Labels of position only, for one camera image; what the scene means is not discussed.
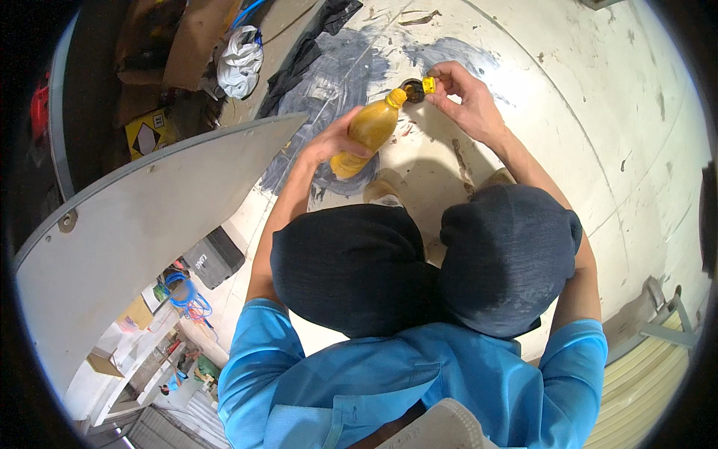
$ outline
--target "yellow bottle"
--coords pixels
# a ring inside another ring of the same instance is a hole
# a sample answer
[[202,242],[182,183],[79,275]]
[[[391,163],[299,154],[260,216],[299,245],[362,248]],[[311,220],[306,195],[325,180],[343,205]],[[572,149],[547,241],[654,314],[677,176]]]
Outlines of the yellow bottle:
[[[349,138],[376,153],[394,133],[399,108],[404,101],[406,92],[394,89],[383,100],[364,106],[349,124]],[[335,175],[348,178],[359,173],[370,159],[342,151],[329,159],[329,165]]]

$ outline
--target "yellow cap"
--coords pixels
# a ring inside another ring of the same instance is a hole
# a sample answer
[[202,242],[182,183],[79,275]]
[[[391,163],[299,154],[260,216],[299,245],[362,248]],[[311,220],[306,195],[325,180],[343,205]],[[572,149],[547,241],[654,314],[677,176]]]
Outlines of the yellow cap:
[[424,94],[435,93],[437,91],[437,85],[433,76],[423,77],[421,79],[421,86],[424,89]]
[[406,92],[403,89],[392,89],[386,96],[386,102],[399,109],[406,101]]

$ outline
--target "white plastic bag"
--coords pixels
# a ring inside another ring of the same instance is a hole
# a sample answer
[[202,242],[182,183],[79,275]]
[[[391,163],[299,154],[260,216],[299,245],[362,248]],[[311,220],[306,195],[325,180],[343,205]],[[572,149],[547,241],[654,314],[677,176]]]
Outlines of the white plastic bag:
[[[217,61],[217,83],[230,97],[245,97],[257,85],[264,53],[261,38],[256,39],[255,35],[259,36],[255,27],[239,27],[230,37],[227,48]],[[248,42],[242,45],[245,38]]]

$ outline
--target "warning sign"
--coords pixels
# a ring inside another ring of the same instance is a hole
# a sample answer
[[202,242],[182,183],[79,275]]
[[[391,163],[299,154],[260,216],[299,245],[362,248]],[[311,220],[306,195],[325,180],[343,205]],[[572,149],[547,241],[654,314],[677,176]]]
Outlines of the warning sign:
[[157,109],[125,126],[132,160],[139,159],[177,141],[167,117],[167,108]]

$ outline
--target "blue long-sleeve shirt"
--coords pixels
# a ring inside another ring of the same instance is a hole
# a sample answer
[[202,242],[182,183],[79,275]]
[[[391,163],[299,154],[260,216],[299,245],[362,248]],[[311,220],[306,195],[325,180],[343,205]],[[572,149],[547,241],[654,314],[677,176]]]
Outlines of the blue long-sleeve shirt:
[[421,400],[461,402],[500,447],[580,448],[598,416],[608,347],[601,324],[558,329],[538,368],[515,341],[435,323],[304,356],[289,316],[247,302],[219,379],[237,448],[345,448]]

